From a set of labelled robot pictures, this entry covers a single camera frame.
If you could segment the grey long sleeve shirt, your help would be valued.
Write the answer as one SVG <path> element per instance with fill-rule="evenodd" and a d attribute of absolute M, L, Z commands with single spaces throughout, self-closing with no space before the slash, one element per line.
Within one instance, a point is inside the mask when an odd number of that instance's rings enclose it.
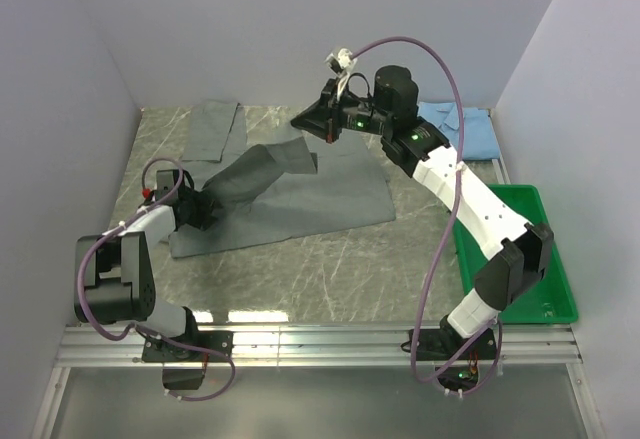
<path fill-rule="evenodd" d="M 392 221 L 388 175 L 362 137 L 329 145 L 263 120 L 247 143 L 244 109 L 204 101 L 189 114 L 183 166 L 222 204 L 208 230 L 183 226 L 169 238 L 174 259 L 200 256 Z"/>

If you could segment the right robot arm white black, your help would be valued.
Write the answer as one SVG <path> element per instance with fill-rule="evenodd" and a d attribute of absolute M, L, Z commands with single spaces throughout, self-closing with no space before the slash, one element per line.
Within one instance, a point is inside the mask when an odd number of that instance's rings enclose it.
<path fill-rule="evenodd" d="M 474 349 L 481 327 L 544 278 L 554 235 L 547 224 L 513 211 L 459 160 L 449 140 L 419 116 L 418 92 L 410 71 L 396 65 L 376 72 L 366 97 L 350 92 L 347 79 L 330 79 L 291 124 L 328 143 L 345 129 L 379 136 L 387 158 L 432 192 L 474 238 L 487 263 L 441 325 L 442 350 L 460 359 Z"/>

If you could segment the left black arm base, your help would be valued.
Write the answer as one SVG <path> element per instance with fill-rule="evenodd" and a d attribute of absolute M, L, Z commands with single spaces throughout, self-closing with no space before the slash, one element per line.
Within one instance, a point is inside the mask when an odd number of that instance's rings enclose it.
<path fill-rule="evenodd" d="M 186 344 L 174 339 L 145 337 L 141 362 L 161 365 L 162 385 L 167 395 L 185 402 L 203 402 L 219 397 L 236 378 L 232 359 L 234 334 L 228 330 L 196 332 Z M 227 364 L 230 375 L 216 392 L 193 396 L 203 385 L 208 367 Z"/>

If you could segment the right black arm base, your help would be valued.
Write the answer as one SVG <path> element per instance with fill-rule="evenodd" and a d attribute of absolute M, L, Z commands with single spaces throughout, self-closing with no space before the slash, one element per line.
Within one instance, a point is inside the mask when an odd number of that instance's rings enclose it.
<path fill-rule="evenodd" d="M 497 323 L 497 330 L 487 328 L 458 357 L 462 366 L 450 366 L 441 374 L 441 366 L 436 366 L 437 386 L 445 393 L 455 393 L 460 398 L 475 392 L 498 370 L 502 353 L 504 327 Z M 464 340 L 456 340 L 451 333 L 441 329 L 421 329 L 417 341 L 416 361 L 445 363 L 463 345 Z"/>

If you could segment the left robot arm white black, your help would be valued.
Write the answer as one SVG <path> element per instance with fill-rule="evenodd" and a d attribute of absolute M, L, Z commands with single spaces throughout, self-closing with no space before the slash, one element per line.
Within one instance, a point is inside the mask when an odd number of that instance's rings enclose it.
<path fill-rule="evenodd" d="M 189 361 L 202 345 L 196 320 L 189 308 L 157 297 L 150 252 L 184 226 L 208 230 L 222 205 L 179 169 L 158 171 L 156 186 L 144 187 L 142 195 L 133 218 L 77 241 L 74 312 L 109 340 L 124 335 L 104 327 L 123 322 L 127 331 L 137 329 L 152 344 L 166 339 L 170 354 Z"/>

